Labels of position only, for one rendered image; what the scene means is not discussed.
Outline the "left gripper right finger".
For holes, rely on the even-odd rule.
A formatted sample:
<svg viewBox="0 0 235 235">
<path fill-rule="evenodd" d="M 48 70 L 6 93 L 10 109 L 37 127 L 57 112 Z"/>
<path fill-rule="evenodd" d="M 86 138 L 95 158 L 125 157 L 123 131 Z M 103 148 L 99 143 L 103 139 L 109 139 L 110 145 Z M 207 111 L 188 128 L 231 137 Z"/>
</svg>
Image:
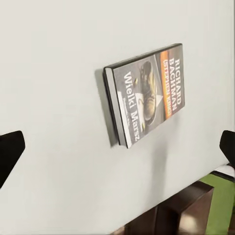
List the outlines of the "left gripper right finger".
<svg viewBox="0 0 235 235">
<path fill-rule="evenodd" d="M 235 169 L 235 132 L 223 130 L 219 148 Z"/>
</svg>

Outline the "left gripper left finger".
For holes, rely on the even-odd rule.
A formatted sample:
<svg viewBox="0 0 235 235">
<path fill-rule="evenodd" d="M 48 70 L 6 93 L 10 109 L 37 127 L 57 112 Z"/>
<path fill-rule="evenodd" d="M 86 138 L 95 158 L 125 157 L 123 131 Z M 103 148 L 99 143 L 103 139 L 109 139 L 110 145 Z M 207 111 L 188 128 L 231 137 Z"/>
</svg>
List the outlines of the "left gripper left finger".
<svg viewBox="0 0 235 235">
<path fill-rule="evenodd" d="M 21 130 L 0 136 L 0 189 L 25 150 Z"/>
</svg>

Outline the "hardback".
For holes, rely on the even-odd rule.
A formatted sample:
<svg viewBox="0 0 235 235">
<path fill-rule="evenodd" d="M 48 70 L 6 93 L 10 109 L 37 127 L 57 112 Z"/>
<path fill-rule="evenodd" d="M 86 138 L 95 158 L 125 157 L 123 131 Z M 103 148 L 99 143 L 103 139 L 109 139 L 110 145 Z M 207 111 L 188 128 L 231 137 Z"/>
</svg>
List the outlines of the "hardback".
<svg viewBox="0 0 235 235">
<path fill-rule="evenodd" d="M 183 44 L 103 68 L 119 145 L 131 147 L 185 107 Z"/>
</svg>

